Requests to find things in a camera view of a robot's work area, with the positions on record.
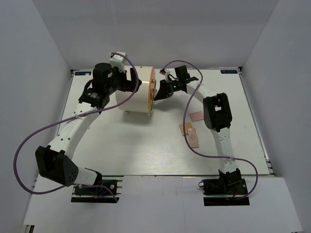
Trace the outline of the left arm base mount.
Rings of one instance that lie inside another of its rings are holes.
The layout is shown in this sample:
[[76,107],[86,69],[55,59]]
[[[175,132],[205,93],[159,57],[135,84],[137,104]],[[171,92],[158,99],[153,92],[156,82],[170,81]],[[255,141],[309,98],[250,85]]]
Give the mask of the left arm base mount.
[[72,203],[117,203],[122,191],[123,177],[102,176],[100,187],[85,188],[76,185],[71,195]]

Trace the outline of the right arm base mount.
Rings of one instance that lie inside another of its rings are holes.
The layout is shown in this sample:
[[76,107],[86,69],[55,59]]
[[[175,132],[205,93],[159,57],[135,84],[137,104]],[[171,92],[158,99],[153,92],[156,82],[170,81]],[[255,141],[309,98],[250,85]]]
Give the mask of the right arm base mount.
[[203,190],[204,206],[249,206],[249,197],[245,179],[225,189],[219,179],[204,179],[198,183]]

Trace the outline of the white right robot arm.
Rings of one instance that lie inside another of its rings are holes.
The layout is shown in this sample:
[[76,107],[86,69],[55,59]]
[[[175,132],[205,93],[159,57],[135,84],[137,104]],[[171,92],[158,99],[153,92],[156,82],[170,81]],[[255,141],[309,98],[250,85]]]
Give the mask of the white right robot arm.
[[224,193],[232,193],[241,181],[241,172],[234,161],[234,153],[230,139],[230,126],[232,113],[226,93],[217,94],[203,86],[202,81],[192,77],[186,66],[175,68],[176,79],[170,78],[170,72],[161,69],[160,74],[165,76],[160,81],[160,86],[155,100],[170,98],[177,91],[184,91],[191,98],[196,98],[203,105],[204,123],[210,129],[218,158],[219,187]]

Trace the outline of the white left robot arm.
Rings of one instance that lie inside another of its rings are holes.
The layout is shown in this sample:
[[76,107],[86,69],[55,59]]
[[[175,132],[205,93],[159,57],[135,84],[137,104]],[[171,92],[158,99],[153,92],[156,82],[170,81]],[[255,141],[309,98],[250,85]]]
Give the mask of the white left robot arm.
[[110,96],[116,91],[135,93],[141,81],[134,68],[130,68],[131,77],[127,78],[126,71],[119,71],[108,63],[96,64],[92,75],[78,99],[72,119],[47,146],[37,148],[35,157],[40,176],[66,187],[80,184],[97,194],[103,187],[101,173],[77,166],[72,160],[74,152],[109,103]]

